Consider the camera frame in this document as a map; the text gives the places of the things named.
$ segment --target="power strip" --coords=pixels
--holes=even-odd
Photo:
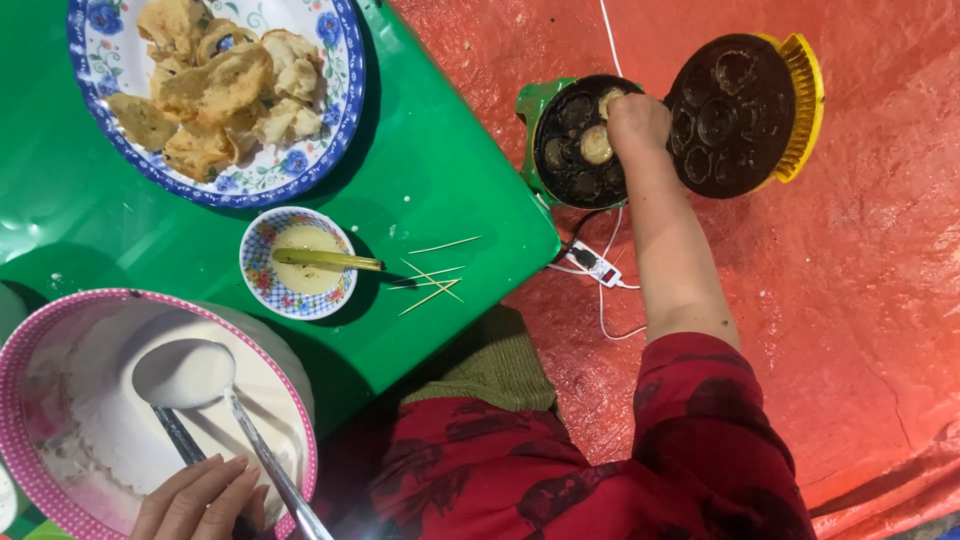
[[[570,253],[573,250],[590,252],[591,254],[593,254],[594,257],[596,257],[596,261],[590,266],[590,268],[587,268],[586,266],[581,264],[580,261],[577,260],[572,253]],[[587,244],[581,242],[580,240],[577,240],[576,242],[573,243],[573,247],[566,252],[565,257],[567,260],[569,260],[574,265],[576,265],[577,268],[580,268],[581,270],[587,272],[589,276],[591,276],[592,278],[600,282],[600,284],[605,285],[606,287],[613,287],[620,281],[620,277],[621,277],[620,271],[617,270],[615,266],[610,264],[610,262],[607,261],[605,258],[600,257],[600,254],[591,250],[587,246]]]

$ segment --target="hand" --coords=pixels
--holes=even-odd
[[[230,540],[241,512],[263,529],[270,486],[256,485],[260,468],[248,461],[217,454],[170,477],[143,500],[130,540]]]
[[[645,94],[613,98],[607,105],[607,136],[621,160],[651,149],[662,151],[670,137],[670,110]]]

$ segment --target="green table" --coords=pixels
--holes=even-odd
[[[0,280],[28,308],[98,287],[136,287],[246,311],[303,361],[324,436],[542,268],[560,247],[549,214],[387,7],[357,10],[368,62],[359,131],[333,174],[294,205],[330,215],[360,255],[397,275],[364,273],[333,316],[272,314],[242,281],[240,238],[256,210],[195,205],[142,178],[100,134],[67,57],[62,2],[6,2],[0,36]],[[470,236],[448,249],[410,251]],[[428,292],[386,290],[465,265],[455,291],[397,317]]]

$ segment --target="green knitted fabric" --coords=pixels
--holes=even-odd
[[[519,311],[494,306],[438,355],[433,377],[403,404],[429,398],[476,398],[510,410],[554,410],[557,390],[543,373]]]

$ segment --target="blue checkered bowl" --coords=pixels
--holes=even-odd
[[[330,233],[345,254],[356,255],[344,231],[333,220],[311,209],[280,207],[260,214],[240,242],[240,271],[253,296],[284,317],[312,321],[336,312],[353,294],[356,268],[346,268],[336,286],[321,294],[299,294],[276,278],[270,250],[276,236],[297,225],[312,225]]]

